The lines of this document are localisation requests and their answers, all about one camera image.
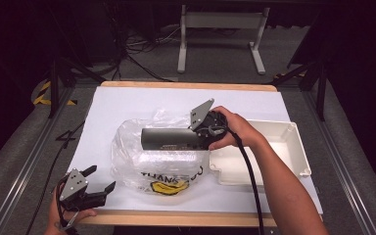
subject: transparent plastic bag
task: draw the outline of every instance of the transparent plastic bag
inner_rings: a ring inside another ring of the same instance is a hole
[[[144,151],[142,128],[187,128],[189,117],[167,117],[158,111],[152,120],[130,119],[117,129],[112,143],[112,173],[126,186],[167,196],[192,187],[209,173],[209,151]]]

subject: table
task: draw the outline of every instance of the table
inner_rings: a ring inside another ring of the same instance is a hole
[[[87,192],[101,191],[114,178],[110,174],[110,148],[116,129],[126,119],[150,118],[165,107],[171,114],[189,113],[201,101],[215,99],[245,118],[289,120],[281,94],[273,86],[208,83],[104,82],[96,90],[77,150],[70,164],[85,169],[97,165],[88,176]],[[320,214],[310,177],[301,180]],[[275,226],[267,200],[259,193],[266,226]],[[163,226],[259,226],[253,191],[245,186],[223,186],[208,174],[181,195],[148,195],[118,185],[98,208],[98,216],[82,220],[91,224]]]

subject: rectangular white container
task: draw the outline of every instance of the rectangular white container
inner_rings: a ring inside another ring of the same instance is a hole
[[[297,177],[310,176],[305,149],[294,122],[249,120],[249,123],[267,139],[279,158]],[[248,147],[245,149],[255,172],[256,184],[262,187],[263,181],[255,156]],[[215,171],[220,184],[252,184],[243,155],[236,147],[211,151],[210,169]]]

